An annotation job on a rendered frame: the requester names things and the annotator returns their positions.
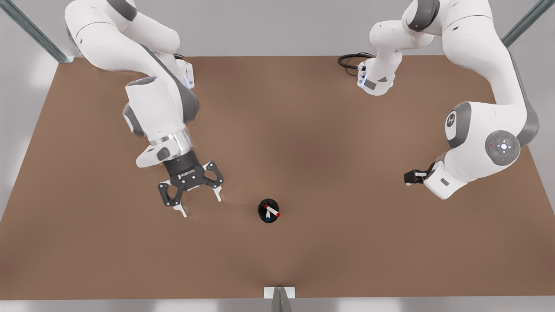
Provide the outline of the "black pen holder cup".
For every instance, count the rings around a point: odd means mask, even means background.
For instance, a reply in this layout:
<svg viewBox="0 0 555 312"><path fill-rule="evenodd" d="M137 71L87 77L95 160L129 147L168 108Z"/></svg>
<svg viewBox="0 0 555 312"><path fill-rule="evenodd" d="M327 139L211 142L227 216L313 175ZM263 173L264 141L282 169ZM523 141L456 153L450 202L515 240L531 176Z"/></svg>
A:
<svg viewBox="0 0 555 312"><path fill-rule="evenodd" d="M273 223L280 217L280 208L278 203L271 199L266 198L258 204L258 215L265 223Z"/></svg>

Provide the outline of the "silver frame post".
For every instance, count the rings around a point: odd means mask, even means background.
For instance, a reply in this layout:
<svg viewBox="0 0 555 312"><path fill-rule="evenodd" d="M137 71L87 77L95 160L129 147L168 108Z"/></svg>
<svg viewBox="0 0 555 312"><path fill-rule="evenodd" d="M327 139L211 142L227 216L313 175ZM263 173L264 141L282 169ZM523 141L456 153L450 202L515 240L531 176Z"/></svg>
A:
<svg viewBox="0 0 555 312"><path fill-rule="evenodd" d="M65 55L12 0L0 0L0 8L58 63L70 64L74 62L75 58Z"/></svg>
<svg viewBox="0 0 555 312"><path fill-rule="evenodd" d="M507 33L501 41L505 47L510 47L540 16L542 16L555 0L539 0Z"/></svg>
<svg viewBox="0 0 555 312"><path fill-rule="evenodd" d="M294 312L290 299L295 298L295 287L264 287L264 298L272 300L270 312Z"/></svg>

